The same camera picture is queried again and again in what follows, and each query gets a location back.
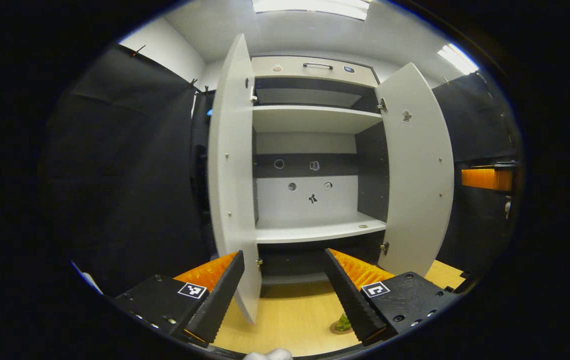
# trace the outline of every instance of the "ceiling light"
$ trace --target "ceiling light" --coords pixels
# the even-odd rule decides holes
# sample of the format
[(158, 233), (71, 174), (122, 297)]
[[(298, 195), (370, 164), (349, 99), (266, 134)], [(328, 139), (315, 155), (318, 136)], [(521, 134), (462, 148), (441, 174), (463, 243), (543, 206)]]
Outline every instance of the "ceiling light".
[(465, 75), (478, 70), (478, 65), (469, 59), (469, 57), (453, 43), (443, 46), (443, 49), (438, 51), (438, 55), (450, 62)]
[(358, 20), (367, 18), (371, 0), (253, 0), (256, 14), (280, 11), (324, 12)]

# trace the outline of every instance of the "wooden floor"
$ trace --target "wooden floor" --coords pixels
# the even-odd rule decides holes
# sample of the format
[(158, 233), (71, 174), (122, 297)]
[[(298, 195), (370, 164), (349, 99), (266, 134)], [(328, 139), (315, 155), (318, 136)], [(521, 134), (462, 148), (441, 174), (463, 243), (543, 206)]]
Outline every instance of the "wooden floor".
[[(425, 278), (441, 288), (456, 288), (462, 271), (434, 261)], [(328, 353), (359, 344), (356, 335), (335, 335), (329, 326), (342, 306), (330, 283), (279, 285), (265, 289), (258, 305), (258, 322), (250, 325), (234, 301), (230, 304), (214, 346), (239, 353), (267, 353), (277, 347), (294, 356)]]

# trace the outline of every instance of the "cabinet door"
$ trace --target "cabinet door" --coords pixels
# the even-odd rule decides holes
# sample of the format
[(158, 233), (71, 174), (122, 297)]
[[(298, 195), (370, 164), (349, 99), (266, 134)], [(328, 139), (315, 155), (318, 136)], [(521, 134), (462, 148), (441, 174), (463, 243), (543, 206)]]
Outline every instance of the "cabinet door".
[(409, 63), (376, 88), (389, 153), (389, 210), (378, 265), (426, 275), (438, 255), (454, 198), (447, 124), (425, 78)]
[(242, 250), (244, 274), (234, 296), (255, 323), (260, 269), (254, 221), (251, 159), (251, 92), (254, 75), (243, 34), (237, 35), (221, 69), (209, 130), (207, 178), (219, 255)]

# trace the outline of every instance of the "metal handle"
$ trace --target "metal handle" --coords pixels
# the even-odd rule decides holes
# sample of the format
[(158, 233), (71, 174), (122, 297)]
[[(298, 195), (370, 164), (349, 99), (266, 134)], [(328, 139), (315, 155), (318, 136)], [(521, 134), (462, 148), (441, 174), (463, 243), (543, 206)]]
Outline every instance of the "metal handle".
[(330, 64), (321, 64), (321, 63), (304, 63), (303, 66), (305, 68), (307, 68), (307, 66), (309, 65), (317, 65), (317, 66), (326, 66), (327, 68), (329, 68), (330, 70), (333, 70), (333, 66)]

